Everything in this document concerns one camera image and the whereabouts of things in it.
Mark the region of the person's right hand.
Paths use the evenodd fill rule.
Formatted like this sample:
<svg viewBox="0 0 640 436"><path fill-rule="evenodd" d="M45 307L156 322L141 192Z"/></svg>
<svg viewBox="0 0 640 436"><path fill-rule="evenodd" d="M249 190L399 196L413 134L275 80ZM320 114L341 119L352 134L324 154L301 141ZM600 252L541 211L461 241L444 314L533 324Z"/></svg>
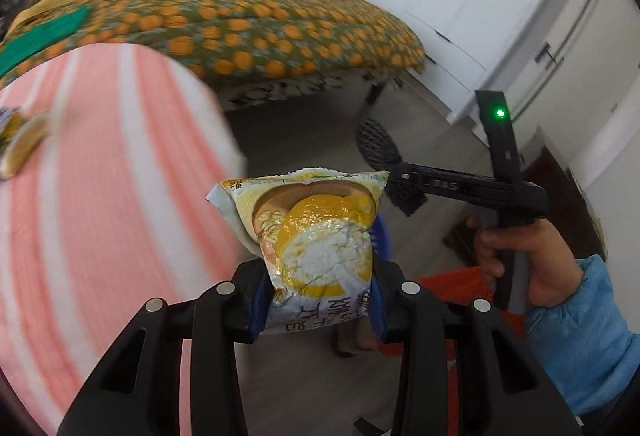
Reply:
<svg viewBox="0 0 640 436"><path fill-rule="evenodd" d="M527 299L535 307L559 306L571 298L582 283L584 272L570 248L547 219L506 229L483 229L477 216L466 226L475 229L474 251L480 275L488 286L504 274L498 252L524 252L529 259Z"/></svg>

